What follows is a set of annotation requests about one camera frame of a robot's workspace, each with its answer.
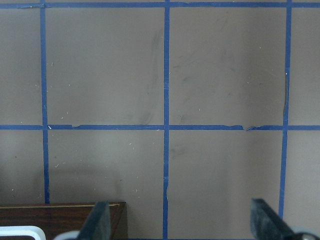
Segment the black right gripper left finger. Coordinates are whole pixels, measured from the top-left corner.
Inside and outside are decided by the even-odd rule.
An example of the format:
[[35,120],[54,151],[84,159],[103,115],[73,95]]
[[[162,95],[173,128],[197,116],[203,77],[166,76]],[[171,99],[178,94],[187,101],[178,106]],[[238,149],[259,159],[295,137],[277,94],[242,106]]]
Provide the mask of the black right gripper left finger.
[[79,232],[80,240],[109,240],[111,236],[110,207],[107,201],[97,202]]

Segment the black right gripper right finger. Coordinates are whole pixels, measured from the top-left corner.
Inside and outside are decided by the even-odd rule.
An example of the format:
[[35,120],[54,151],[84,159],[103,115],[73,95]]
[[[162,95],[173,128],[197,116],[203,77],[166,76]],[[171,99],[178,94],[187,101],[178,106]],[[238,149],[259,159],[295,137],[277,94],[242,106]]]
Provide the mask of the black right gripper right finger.
[[295,233],[261,198],[250,204],[250,230],[256,240],[291,240]]

